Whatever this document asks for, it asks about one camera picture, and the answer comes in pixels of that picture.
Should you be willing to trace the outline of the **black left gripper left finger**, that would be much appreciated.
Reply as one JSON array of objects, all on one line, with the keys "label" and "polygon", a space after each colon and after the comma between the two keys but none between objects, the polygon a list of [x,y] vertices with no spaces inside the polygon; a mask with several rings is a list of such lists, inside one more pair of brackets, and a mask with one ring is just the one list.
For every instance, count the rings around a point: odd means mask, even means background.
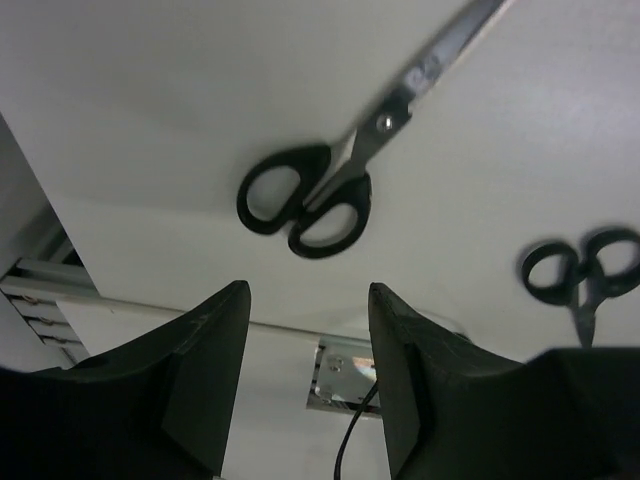
[{"label": "black left gripper left finger", "polygon": [[3,369],[2,477],[220,477],[250,309],[235,281],[70,369]]}]

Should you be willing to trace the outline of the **large black scissors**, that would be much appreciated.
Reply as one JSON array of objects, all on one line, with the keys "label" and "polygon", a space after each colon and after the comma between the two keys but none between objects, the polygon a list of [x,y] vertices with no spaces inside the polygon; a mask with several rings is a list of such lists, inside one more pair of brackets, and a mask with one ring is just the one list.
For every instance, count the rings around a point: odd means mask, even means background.
[{"label": "large black scissors", "polygon": [[[325,259],[349,249],[370,218],[368,163],[408,124],[419,101],[507,7],[505,1],[468,2],[403,66],[343,139],[280,150],[253,166],[236,196],[241,223],[264,236],[287,227],[289,249],[304,259]],[[251,210],[249,193],[261,176],[276,169],[293,171],[298,181],[279,211],[261,219]],[[305,242],[304,234],[341,205],[354,213],[348,228],[324,241]]]}]

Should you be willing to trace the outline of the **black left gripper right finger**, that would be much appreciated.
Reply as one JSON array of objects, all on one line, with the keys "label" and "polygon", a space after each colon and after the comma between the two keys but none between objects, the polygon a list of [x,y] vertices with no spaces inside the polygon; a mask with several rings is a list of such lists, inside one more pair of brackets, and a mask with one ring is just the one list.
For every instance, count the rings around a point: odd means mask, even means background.
[{"label": "black left gripper right finger", "polygon": [[369,289],[395,479],[635,479],[639,352],[555,348],[520,363]]}]

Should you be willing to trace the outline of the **small black scissors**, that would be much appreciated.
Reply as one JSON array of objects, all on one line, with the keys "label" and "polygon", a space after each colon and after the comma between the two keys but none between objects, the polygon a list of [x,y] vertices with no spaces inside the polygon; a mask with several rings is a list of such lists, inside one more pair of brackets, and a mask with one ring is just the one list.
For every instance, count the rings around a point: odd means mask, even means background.
[{"label": "small black scissors", "polygon": [[[614,244],[624,243],[634,247],[630,265],[618,273],[607,274],[598,254]],[[531,281],[534,268],[551,257],[560,259],[558,279],[548,286],[534,284]],[[580,346],[590,348],[595,337],[599,306],[639,286],[639,233],[624,226],[602,228],[587,235],[580,250],[560,239],[543,242],[524,256],[519,275],[522,285],[533,298],[571,312]]]}]

